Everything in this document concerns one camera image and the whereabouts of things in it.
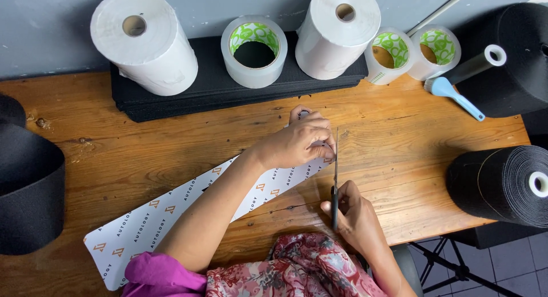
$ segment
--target black scissors handle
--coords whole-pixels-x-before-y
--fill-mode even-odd
[[[337,230],[337,215],[339,214],[339,189],[331,186],[331,227]]]

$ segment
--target person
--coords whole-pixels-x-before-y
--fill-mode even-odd
[[[301,111],[310,114],[299,119]],[[316,141],[330,148],[311,146]],[[416,296],[373,205],[352,181],[339,188],[338,232],[363,255],[375,280],[341,245],[318,233],[279,237],[266,261],[207,270],[259,176],[274,167],[334,158],[336,148],[328,119],[302,105],[291,110],[288,127],[245,150],[181,215],[154,252],[130,261],[123,296]],[[322,202],[321,209],[331,216],[330,202]]]

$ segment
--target brush handle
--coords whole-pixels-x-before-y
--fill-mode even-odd
[[[485,119],[485,115],[480,110],[478,110],[475,105],[469,102],[466,97],[460,94],[456,94],[452,98],[456,101],[457,104],[460,104],[460,106],[462,106],[464,110],[468,111],[468,113],[470,113],[480,122]]]

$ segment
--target white paper roll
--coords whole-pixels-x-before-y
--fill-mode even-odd
[[[311,0],[297,30],[297,63],[315,79],[334,79],[358,59],[379,26],[375,0]]]
[[[178,94],[196,78],[194,50],[165,0],[103,0],[90,30],[97,50],[120,74],[153,94]]]
[[[249,41],[266,44],[274,53],[274,60],[262,68],[240,64],[234,58],[234,53],[240,45]],[[225,28],[221,36],[221,52],[226,70],[234,81],[247,88],[263,88],[274,83],[282,73],[287,56],[287,40],[276,23],[263,16],[248,15],[236,18]]]
[[[416,80],[425,81],[440,76],[455,68],[460,61],[460,43],[448,28],[439,25],[425,25],[411,36],[411,41],[418,54],[413,67],[407,74]],[[421,50],[421,44],[425,46],[425,50],[431,50],[434,53],[436,63],[426,59]]]
[[[390,64],[393,65],[391,68],[381,65],[375,58],[380,55],[379,50],[388,52]],[[375,38],[367,45],[364,55],[369,71],[366,80],[373,84],[386,85],[411,69],[417,52],[413,42],[404,32],[393,27],[381,27]]]

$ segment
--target wood grain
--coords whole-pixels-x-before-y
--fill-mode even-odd
[[[339,127],[339,180],[354,180],[373,202],[391,245],[490,222],[450,200],[445,169],[466,151],[529,143],[520,116],[478,122],[407,75],[389,86],[362,81],[351,89],[140,124],[116,110],[108,73],[7,81],[0,92],[19,100],[27,128],[66,157],[65,230],[39,251],[2,257],[2,296],[119,295],[103,285],[82,242],[86,233],[281,129],[297,104]],[[211,266],[263,260],[285,233],[337,238],[319,209],[332,180],[330,166],[231,223]]]

